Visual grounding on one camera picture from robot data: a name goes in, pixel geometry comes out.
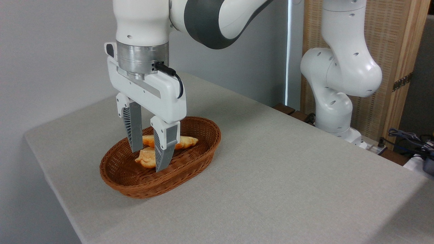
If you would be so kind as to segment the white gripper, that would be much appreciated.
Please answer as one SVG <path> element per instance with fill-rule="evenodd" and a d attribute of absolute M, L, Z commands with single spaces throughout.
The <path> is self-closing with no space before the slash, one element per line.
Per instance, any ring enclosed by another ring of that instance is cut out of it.
<path fill-rule="evenodd" d="M 169 44 L 129 46 L 105 43 L 110 82 L 120 93 L 116 96 L 118 116 L 123 119 L 133 153 L 143 149 L 141 107 L 155 116 L 156 171 L 168 167 L 180 140 L 180 120 L 186 116 L 186 94 L 179 80 L 155 68 L 169 64 Z"/>

